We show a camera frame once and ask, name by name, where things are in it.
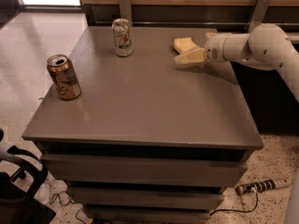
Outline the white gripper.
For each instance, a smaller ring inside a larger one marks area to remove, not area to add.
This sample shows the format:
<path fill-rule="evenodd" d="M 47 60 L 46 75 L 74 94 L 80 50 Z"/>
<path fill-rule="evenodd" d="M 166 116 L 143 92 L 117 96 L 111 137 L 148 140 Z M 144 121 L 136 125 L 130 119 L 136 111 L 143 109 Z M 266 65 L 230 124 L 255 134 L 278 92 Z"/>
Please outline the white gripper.
<path fill-rule="evenodd" d="M 180 53 L 175 57 L 176 67 L 189 68 L 203 66 L 207 58 L 212 62 L 223 63 L 225 61 L 223 53 L 224 42 L 227 36 L 231 34 L 207 32 L 205 49 L 196 47 Z"/>

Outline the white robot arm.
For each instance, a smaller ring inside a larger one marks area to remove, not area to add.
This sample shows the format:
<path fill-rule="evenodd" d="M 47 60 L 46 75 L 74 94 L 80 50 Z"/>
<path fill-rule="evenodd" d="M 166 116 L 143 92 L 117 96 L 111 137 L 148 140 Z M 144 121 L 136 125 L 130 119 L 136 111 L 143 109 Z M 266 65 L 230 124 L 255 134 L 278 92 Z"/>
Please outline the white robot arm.
<path fill-rule="evenodd" d="M 178 52 L 175 57 L 178 69 L 230 62 L 275 71 L 290 96 L 299 102 L 299 52 L 288 35 L 275 24 L 260 24 L 245 34 L 208 33 L 202 48 L 189 37 L 177 38 L 174 49 Z"/>

